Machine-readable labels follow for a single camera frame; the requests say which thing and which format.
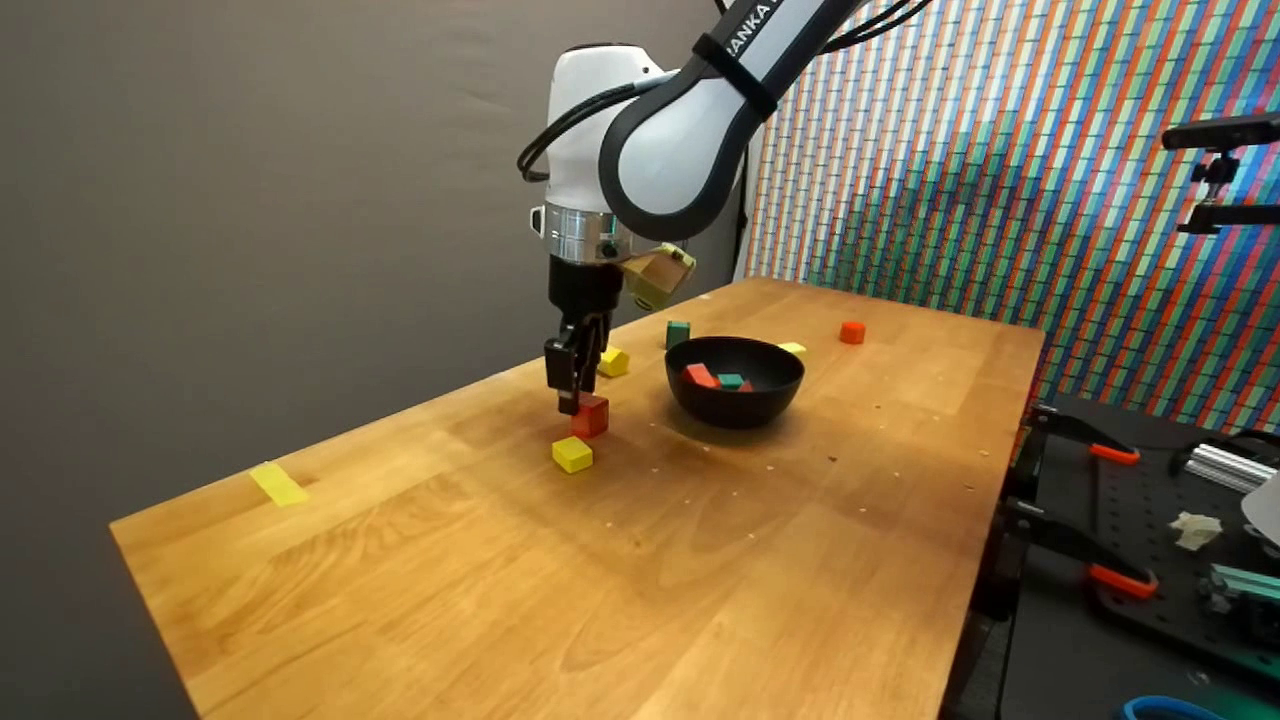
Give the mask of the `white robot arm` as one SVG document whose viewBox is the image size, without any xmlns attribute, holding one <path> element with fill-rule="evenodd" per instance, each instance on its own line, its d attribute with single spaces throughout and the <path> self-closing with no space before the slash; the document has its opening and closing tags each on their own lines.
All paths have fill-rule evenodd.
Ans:
<svg viewBox="0 0 1280 720">
<path fill-rule="evenodd" d="M 641 43 L 562 50 L 547 79 L 547 124 L 520 147 L 515 174 L 538 184 L 531 234 L 547 251 L 547 301 L 558 334 L 544 346 L 544 380 L 571 418 L 597 388 L 626 241 L 693 241 L 732 197 L 753 138 L 816 55 L 868 43 L 931 0 L 713 0 L 716 25 L 679 68 Z"/>
</svg>

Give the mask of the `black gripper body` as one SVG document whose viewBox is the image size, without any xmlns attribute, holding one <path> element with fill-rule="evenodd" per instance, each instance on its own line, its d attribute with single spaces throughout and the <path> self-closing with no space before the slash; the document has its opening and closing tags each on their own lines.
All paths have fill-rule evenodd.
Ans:
<svg viewBox="0 0 1280 720">
<path fill-rule="evenodd" d="M 617 264 L 566 264 L 547 274 L 547 296 L 558 307 L 558 341 L 566 348 L 604 348 L 625 287 Z"/>
</svg>

